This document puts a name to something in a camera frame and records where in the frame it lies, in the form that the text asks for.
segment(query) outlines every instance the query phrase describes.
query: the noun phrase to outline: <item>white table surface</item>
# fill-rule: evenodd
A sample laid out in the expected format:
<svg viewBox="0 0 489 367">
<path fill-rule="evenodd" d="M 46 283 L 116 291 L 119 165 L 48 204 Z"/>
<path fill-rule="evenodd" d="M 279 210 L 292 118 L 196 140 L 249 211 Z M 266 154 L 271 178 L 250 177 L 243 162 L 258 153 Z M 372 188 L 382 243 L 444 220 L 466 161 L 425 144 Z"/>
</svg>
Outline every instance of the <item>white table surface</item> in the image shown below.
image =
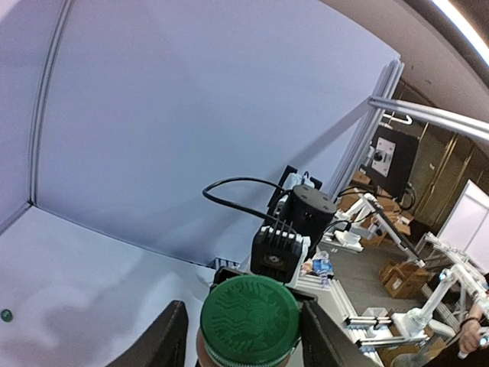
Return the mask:
<svg viewBox="0 0 489 367">
<path fill-rule="evenodd" d="M 189 314 L 186 366 L 214 271 L 89 231 L 39 209 L 0 236 L 0 367 L 102 367 L 172 300 Z"/>
</svg>

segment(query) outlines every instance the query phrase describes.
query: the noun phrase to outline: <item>black cable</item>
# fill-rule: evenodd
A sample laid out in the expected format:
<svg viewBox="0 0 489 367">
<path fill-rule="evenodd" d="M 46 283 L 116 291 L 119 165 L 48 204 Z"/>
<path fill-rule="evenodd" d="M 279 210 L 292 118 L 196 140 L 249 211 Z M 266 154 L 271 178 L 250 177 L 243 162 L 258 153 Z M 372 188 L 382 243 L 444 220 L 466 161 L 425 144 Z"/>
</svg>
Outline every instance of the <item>black cable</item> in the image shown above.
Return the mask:
<svg viewBox="0 0 489 367">
<path fill-rule="evenodd" d="M 219 186 L 224 185 L 224 184 L 229 184 L 231 182 L 238 182 L 238 181 L 258 182 L 260 184 L 266 184 L 268 186 L 275 187 L 275 188 L 279 189 L 282 192 L 285 191 L 284 188 L 280 187 L 276 183 L 273 183 L 273 182 L 270 182 L 270 181 L 266 181 L 266 180 L 262 180 L 262 179 L 259 179 L 259 178 L 253 178 L 253 177 L 233 177 L 233 178 L 227 178 L 225 180 L 220 180 L 220 181 L 217 181 L 215 183 L 211 183 L 204 190 L 202 190 L 202 195 L 206 199 L 211 200 L 214 203 L 217 203 L 217 204 L 220 204 L 220 205 L 223 205 L 223 206 L 227 206 L 229 208 L 242 211 L 244 213 L 251 214 L 252 216 L 257 216 L 258 218 L 261 218 L 263 220 L 270 220 L 272 222 L 278 222 L 279 224 L 286 225 L 291 233 L 293 233 L 294 235 L 297 234 L 297 232 L 292 228 L 292 226 L 290 224 L 287 224 L 287 223 L 279 220 L 278 218 L 276 218 L 274 216 L 271 216 L 271 215 L 266 214 L 266 213 L 262 213 L 262 212 L 260 212 L 258 210 L 252 209 L 252 208 L 248 208 L 247 206 L 243 206 L 243 205 L 238 204 L 238 203 L 233 203 L 232 201 L 229 201 L 229 200 L 221 199 L 221 198 L 216 197 L 216 196 L 214 196 L 214 195 L 212 195 L 212 194 L 209 193 L 210 190 L 215 189 L 216 187 L 219 187 Z"/>
<path fill-rule="evenodd" d="M 282 199 L 284 196 L 289 195 L 292 193 L 292 190 L 285 190 L 282 192 L 280 195 L 277 195 L 275 199 L 270 203 L 270 209 L 268 210 L 268 215 L 273 215 L 275 213 L 275 209 L 277 208 L 278 202 L 280 199 Z"/>
</svg>

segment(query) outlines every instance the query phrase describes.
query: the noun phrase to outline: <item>person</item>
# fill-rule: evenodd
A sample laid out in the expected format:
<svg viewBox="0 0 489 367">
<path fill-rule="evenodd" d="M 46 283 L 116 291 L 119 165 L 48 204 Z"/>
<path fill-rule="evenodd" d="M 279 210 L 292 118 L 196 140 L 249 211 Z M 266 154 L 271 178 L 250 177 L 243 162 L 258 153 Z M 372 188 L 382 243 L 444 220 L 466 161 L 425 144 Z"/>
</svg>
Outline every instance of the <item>person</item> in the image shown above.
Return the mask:
<svg viewBox="0 0 489 367">
<path fill-rule="evenodd" d="M 482 339 L 480 330 L 483 316 L 482 309 L 475 304 L 462 322 L 458 343 L 453 343 L 444 349 L 424 367 L 462 367 L 472 365 L 489 367 L 489 349 L 480 347 Z M 458 357 L 459 352 L 466 353 L 468 356 L 465 359 L 460 359 Z"/>
</svg>

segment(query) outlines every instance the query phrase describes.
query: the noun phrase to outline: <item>white wall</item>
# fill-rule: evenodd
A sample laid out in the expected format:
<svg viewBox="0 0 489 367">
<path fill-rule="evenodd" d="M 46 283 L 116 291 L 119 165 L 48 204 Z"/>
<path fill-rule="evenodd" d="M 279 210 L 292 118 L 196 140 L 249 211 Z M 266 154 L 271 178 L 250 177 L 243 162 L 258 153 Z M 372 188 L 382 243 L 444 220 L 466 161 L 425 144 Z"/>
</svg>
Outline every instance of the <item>white wall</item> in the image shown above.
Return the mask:
<svg viewBox="0 0 489 367">
<path fill-rule="evenodd" d="M 438 238 L 465 251 L 471 259 L 489 272 L 489 196 L 468 181 Z"/>
<path fill-rule="evenodd" d="M 44 122 L 39 205 L 205 263 L 241 261 L 260 220 L 206 202 L 287 164 L 328 188 L 398 55 L 315 1 L 76 1 Z M 272 190 L 217 192 L 265 210 Z"/>
<path fill-rule="evenodd" d="M 27 205 L 37 86 L 61 0 L 0 2 L 0 227 Z"/>
<path fill-rule="evenodd" d="M 101 367 L 172 300 L 189 315 L 186 364 L 214 271 L 107 238 L 37 208 L 1 237 L 0 365 Z"/>
</svg>

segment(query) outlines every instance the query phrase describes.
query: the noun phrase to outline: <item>bottle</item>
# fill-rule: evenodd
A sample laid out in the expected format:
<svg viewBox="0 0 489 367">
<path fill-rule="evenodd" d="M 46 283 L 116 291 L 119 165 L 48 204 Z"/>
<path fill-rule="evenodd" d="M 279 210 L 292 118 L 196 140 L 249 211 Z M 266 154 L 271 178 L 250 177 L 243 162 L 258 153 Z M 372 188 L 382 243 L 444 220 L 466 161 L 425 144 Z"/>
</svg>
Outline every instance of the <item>bottle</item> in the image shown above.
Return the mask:
<svg viewBox="0 0 489 367">
<path fill-rule="evenodd" d="M 333 264 L 329 260 L 327 251 L 320 251 L 313 256 L 313 272 L 321 278 L 323 287 L 329 286 L 329 280 L 333 278 Z"/>
</svg>

